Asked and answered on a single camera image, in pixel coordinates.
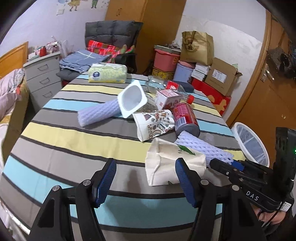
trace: red can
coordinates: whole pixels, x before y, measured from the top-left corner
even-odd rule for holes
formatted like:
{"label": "red can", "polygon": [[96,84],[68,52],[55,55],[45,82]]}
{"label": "red can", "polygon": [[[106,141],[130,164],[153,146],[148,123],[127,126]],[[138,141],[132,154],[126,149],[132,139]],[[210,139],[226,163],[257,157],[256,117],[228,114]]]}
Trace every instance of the red can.
{"label": "red can", "polygon": [[186,131],[195,137],[199,137],[200,128],[193,113],[193,109],[190,105],[187,103],[177,104],[173,109],[173,115],[175,119],[175,131],[177,136],[182,131]]}

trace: white wall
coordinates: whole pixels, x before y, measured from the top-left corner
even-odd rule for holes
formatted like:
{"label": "white wall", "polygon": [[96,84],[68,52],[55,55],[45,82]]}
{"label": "white wall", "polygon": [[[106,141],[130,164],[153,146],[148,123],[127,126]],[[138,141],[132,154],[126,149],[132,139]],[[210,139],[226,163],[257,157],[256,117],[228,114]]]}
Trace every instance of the white wall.
{"label": "white wall", "polygon": [[[85,48],[85,23],[103,21],[107,11],[107,7],[91,9],[91,2],[81,1],[77,11],[73,9],[70,12],[66,8],[64,14],[56,15],[58,0],[37,0],[18,18],[5,36],[0,45],[0,56],[26,41],[29,41],[29,47],[45,45],[52,41],[51,36],[58,40],[68,40],[73,51]],[[83,4],[89,5],[89,8],[83,8]]]}
{"label": "white wall", "polygon": [[183,31],[213,36],[215,57],[238,64],[243,74],[231,95],[223,119],[232,113],[256,66],[265,32],[266,12],[256,0],[187,0],[176,41]]}

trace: door handle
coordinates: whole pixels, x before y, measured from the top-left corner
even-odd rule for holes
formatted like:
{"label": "door handle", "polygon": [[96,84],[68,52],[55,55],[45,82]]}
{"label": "door handle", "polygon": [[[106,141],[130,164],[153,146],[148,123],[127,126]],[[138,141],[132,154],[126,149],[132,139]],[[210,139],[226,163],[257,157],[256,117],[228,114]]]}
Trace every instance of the door handle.
{"label": "door handle", "polygon": [[116,16],[120,15],[121,10],[122,10],[122,8],[119,8],[119,9],[117,10]]}
{"label": "door handle", "polygon": [[271,80],[274,80],[274,77],[272,76],[272,74],[269,71],[268,64],[265,64],[264,67],[262,68],[260,79],[262,80],[262,82],[265,82],[267,77],[270,78]]}

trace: pink bucket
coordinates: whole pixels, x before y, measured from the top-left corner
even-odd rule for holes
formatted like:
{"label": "pink bucket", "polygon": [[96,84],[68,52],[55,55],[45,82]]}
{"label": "pink bucket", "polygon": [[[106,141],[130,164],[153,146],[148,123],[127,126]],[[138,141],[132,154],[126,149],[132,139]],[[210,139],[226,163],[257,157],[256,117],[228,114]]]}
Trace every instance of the pink bucket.
{"label": "pink bucket", "polygon": [[164,72],[174,72],[180,55],[168,53],[159,49],[155,49],[154,67]]}

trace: red plaid blanket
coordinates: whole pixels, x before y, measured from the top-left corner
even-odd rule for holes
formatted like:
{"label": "red plaid blanket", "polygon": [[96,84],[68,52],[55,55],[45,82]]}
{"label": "red plaid blanket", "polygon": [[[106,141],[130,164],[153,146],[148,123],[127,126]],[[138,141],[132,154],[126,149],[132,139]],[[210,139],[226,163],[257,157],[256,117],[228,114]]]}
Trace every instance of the red plaid blanket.
{"label": "red plaid blanket", "polygon": [[135,46],[132,46],[127,50],[126,45],[124,45],[120,49],[120,48],[115,47],[113,45],[104,44],[104,43],[90,40],[89,45],[86,49],[90,52],[97,53],[99,55],[111,55],[110,59],[107,62],[114,63],[115,57],[117,55],[124,54],[124,53],[132,53],[134,51],[134,48],[135,48]]}

